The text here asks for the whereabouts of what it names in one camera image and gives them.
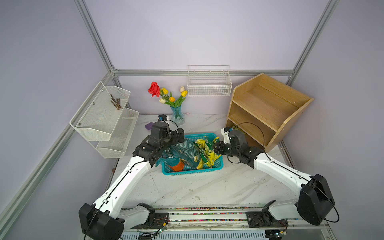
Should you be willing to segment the yellow green fertilizer bag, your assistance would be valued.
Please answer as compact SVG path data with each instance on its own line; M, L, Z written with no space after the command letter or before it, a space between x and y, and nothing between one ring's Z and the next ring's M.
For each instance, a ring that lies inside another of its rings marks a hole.
M209 161L209 155L210 155L209 154L209 148L208 148L207 144L203 148L200 148L198 145L196 145L196 146L199 148L203 163L206 164Z
M219 143L219 141L219 137L210 140L208 136L205 136L204 153L205 158L207 159L206 165L210 168L212 168L215 165L215 162L222 156L216 154L214 151L214 144Z

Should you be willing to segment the yellow green bag top shelf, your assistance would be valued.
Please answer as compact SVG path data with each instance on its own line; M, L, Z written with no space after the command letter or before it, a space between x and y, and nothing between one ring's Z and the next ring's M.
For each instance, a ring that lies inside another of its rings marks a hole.
M197 139L195 141L195 144L198 145L200 148L203 148L206 145L206 140L205 139Z

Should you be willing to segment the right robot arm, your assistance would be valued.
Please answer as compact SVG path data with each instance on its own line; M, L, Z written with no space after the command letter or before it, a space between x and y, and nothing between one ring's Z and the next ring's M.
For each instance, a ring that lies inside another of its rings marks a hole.
M267 220L267 225L272 221L301 218L318 226L335 208L334 198L323 176L311 176L276 161L264 150L250 146L239 130L224 128L222 134L222 141L213 141L213 150L217 155L236 157L240 163L268 174L297 195L293 200L266 204L262 208L262 218Z

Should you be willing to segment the teal orange soil bag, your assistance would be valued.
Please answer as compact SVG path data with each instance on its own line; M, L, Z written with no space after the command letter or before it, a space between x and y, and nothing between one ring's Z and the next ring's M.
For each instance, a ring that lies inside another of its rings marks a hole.
M184 170L185 162L180 158L174 157L172 154L164 153L161 158L156 161L156 167L161 166L164 174L178 173Z

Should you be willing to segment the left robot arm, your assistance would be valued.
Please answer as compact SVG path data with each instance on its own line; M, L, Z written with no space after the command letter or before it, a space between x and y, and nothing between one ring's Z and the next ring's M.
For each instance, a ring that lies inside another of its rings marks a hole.
M123 205L141 178L162 158L169 147L185 141L184 130L170 130L168 121L157 121L151 133L138 145L128 165L93 204L79 210L81 230L93 240L118 240L124 231L154 224L155 209L140 203L121 213Z

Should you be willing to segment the large dark green soil bag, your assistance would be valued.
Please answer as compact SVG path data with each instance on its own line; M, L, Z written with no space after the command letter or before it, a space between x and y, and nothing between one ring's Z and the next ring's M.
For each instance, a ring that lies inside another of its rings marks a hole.
M170 152L174 158L184 161L193 170L201 170L204 166L200 149L188 139L170 146Z

